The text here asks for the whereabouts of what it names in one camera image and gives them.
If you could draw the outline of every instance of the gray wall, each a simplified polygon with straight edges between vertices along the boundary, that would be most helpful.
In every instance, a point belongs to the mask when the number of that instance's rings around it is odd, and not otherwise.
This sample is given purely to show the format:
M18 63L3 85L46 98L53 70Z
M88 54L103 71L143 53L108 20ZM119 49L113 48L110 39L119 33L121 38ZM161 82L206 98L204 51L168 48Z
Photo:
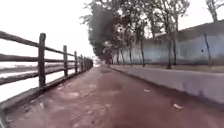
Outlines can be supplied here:
M223 74L163 70L141 66L112 65L111 68L160 86L224 104Z
M177 60L178 63L208 63L208 52L205 43L204 33L200 32L200 34L196 35L197 37L189 37L185 39L180 39L178 37L178 41L176 44L177 49ZM212 60L215 64L224 64L224 31L218 33L208 33L207 36L208 43L210 46L210 52ZM166 42L163 39L163 42L152 43L151 39L143 41L144 43L144 54L146 63L157 63L157 62L165 62L168 61L168 48ZM124 58L126 62L130 62L129 60L129 51L127 49L123 50ZM117 55L114 54L114 62L116 62ZM132 59L133 62L141 63L141 49L140 45L134 45L132 49Z

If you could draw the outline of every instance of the fence rail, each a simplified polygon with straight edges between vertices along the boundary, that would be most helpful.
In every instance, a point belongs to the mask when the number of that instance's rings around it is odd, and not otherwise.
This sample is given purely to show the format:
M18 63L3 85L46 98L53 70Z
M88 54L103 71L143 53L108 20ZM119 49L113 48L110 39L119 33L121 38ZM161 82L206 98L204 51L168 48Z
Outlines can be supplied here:
M15 43L20 43L23 45L33 46L38 48L38 57L28 57L28 56L16 56L16 55L0 55L0 62L38 62L38 70L32 73L26 73L22 75L10 76L7 78L0 78L0 86L7 83L12 83L20 80L25 80L29 78L39 77L39 87L46 86L46 75L64 71L64 77L68 77L68 70L74 69L75 74L78 74L78 66L80 66L81 72L88 70L91 68L90 66L84 67L86 64L85 57L82 55L80 57L77 56L77 52L74 54L67 53L67 46L63 46L63 51L56 50L50 47L45 46L46 34L41 33L39 36L39 43L26 40L24 38L8 34L6 32L0 31L0 39L13 41ZM59 53L63 55L63 60L61 59L46 59L45 58L45 50L51 51L55 53ZM74 60L68 60L68 56L73 56ZM45 66L45 62L49 63L63 63L63 67L58 68L50 68L47 69Z

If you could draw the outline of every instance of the path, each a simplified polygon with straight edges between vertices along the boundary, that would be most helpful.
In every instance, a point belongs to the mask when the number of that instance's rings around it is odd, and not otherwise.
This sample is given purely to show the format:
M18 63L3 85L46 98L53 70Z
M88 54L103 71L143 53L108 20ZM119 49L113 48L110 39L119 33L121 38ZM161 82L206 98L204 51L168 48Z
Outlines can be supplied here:
M8 120L13 128L224 128L224 112L106 68L58 86Z

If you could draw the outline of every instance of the fallen leaf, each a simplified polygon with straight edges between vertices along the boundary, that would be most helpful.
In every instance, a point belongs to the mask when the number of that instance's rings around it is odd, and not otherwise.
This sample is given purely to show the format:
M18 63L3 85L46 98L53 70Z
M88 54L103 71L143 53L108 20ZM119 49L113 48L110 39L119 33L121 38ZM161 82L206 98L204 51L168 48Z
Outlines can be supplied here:
M178 105L178 104L174 104L173 105L176 109L183 109L184 107L183 106L180 106L180 105Z
M148 90L148 89L144 89L144 91L145 91L145 92L151 92L151 91L150 91L150 90Z

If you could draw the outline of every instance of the sky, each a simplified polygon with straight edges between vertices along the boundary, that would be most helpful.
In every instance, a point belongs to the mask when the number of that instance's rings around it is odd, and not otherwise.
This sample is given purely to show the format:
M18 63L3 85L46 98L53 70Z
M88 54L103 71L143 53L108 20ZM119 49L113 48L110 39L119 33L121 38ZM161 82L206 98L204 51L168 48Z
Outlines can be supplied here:
M187 15L180 19L180 29L211 22L205 0L191 2ZM88 42L87 26L81 25L80 16L88 14L83 9L86 0L0 0L0 31L38 42L39 34L47 34L46 46L68 52L93 56ZM224 7L218 10L219 19ZM0 53L37 56L37 49L15 42L0 40ZM47 52L47 58L62 55Z

